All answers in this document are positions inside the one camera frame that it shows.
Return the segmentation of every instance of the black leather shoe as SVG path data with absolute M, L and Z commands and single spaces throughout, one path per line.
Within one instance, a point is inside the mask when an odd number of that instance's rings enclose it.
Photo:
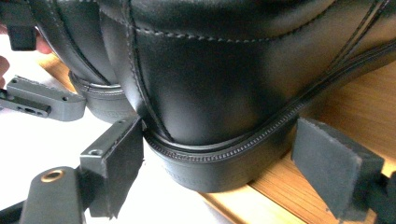
M 98 3 L 31 7 L 78 89 L 120 83 L 169 174 L 203 192 L 256 177 L 299 116 L 396 60 L 396 0 Z
M 40 31 L 70 68 L 70 81 L 87 99 L 91 112 L 107 122 L 134 114 L 106 55 L 97 3 L 35 0 L 29 4 Z

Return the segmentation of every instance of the screw hole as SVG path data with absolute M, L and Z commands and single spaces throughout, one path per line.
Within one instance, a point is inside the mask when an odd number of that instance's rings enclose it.
M 64 176 L 63 170 L 54 170 L 54 171 L 50 171 L 50 172 L 42 175 L 41 181 L 44 183 L 50 183 L 50 182 L 61 179 L 63 176 Z
M 93 155 L 93 156 L 100 156 L 102 155 L 103 151 L 100 149 L 94 149 L 88 152 L 89 155 Z

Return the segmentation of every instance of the finger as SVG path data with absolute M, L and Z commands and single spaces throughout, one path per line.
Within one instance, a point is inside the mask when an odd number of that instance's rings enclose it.
M 9 68 L 9 62 L 6 58 L 0 56 L 0 88 L 3 88 L 6 85 L 6 81 L 3 78 L 4 73 Z
M 0 35 L 6 35 L 7 34 L 7 27 L 3 24 L 0 24 Z
M 38 52 L 43 54 L 52 53 L 52 49 L 42 35 L 37 35 L 35 48 Z

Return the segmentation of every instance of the wooden surface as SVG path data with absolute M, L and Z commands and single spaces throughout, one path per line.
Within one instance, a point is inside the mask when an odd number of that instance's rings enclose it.
M 37 60 L 66 88 L 74 90 L 67 67 L 54 55 Z M 336 91 L 320 120 L 383 157 L 383 174 L 390 176 L 396 171 L 396 63 Z M 339 223 L 294 166 L 290 154 L 240 189 L 202 196 L 234 223 Z M 364 223 L 374 220 L 375 213 L 370 211 Z

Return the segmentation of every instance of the white surface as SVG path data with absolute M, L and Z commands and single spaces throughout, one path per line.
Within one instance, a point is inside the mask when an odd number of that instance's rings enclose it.
M 9 52 L 0 37 L 0 55 L 11 67 L 6 74 L 60 86 L 29 57 Z M 30 181 L 58 166 L 77 167 L 79 154 L 110 125 L 89 111 L 83 119 L 60 122 L 3 109 L 0 111 L 0 210 L 26 199 Z M 196 192 L 176 184 L 163 170 L 156 155 L 145 145 L 145 162 L 132 186 L 119 219 L 91 218 L 87 223 L 229 223 Z

